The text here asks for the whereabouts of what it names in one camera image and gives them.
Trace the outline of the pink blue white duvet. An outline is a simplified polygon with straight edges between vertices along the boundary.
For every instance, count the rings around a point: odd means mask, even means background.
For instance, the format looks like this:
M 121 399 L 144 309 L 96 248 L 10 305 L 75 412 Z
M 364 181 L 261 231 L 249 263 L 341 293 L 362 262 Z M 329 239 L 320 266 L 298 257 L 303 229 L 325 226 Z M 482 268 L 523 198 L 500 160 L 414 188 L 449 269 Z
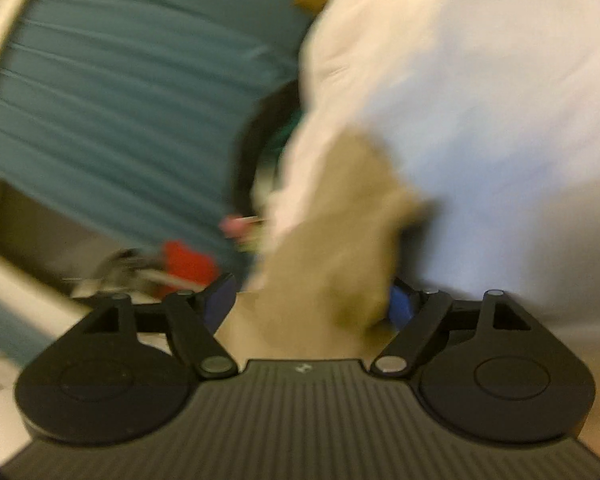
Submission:
M 269 242 L 356 130 L 434 205 L 415 278 L 600 344 L 600 0 L 329 0 L 301 81 Z

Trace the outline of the tan printed sweatshirt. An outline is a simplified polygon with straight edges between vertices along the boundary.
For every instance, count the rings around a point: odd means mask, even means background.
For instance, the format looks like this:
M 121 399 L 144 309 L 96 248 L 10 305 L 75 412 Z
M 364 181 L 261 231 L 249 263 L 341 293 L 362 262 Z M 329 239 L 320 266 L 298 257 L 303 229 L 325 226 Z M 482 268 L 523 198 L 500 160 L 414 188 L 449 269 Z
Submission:
M 303 218 L 239 293 L 220 343 L 240 365 L 371 360 L 394 335 L 386 316 L 400 234 L 425 210 L 376 142 L 344 132 L 326 153 Z

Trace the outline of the right blue curtain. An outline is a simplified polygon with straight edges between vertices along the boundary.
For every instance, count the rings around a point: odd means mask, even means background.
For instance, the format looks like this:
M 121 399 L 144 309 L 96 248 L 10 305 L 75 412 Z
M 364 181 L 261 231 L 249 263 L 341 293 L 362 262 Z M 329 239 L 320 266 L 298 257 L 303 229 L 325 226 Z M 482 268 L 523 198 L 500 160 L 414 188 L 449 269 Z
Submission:
M 0 177 L 134 247 L 220 232 L 258 103 L 297 75 L 294 0 L 27 0 L 0 57 Z

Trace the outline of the red fuzzy cloth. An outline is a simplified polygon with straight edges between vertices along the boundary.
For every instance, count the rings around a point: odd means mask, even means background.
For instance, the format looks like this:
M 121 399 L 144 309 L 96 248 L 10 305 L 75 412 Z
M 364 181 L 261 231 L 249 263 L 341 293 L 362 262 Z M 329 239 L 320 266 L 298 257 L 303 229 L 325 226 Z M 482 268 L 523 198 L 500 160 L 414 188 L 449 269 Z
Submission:
M 160 285 L 160 298 L 184 289 L 199 292 L 220 276 L 220 268 L 211 256 L 196 252 L 182 242 L 165 242 L 162 255 L 166 281 Z

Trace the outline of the garment steamer on stand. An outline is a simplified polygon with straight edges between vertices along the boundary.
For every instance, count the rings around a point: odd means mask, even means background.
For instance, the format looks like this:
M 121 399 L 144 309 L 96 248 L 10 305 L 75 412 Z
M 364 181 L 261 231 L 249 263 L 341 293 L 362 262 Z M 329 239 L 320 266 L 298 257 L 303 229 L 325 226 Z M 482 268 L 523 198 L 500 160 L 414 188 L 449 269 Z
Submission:
M 163 256 L 122 249 L 102 260 L 88 278 L 79 278 L 71 298 L 122 292 L 136 302 L 153 302 L 172 289 L 201 292 L 204 286 L 168 272 Z

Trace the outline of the pink garment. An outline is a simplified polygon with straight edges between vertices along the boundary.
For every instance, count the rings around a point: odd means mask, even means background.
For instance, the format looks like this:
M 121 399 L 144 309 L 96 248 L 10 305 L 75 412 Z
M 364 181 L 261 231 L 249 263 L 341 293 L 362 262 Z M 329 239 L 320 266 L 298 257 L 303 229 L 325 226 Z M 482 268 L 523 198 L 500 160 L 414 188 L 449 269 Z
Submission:
M 259 217 L 243 217 L 238 214 L 228 214 L 220 223 L 224 236 L 235 242 L 243 242 L 256 234 L 261 224 Z

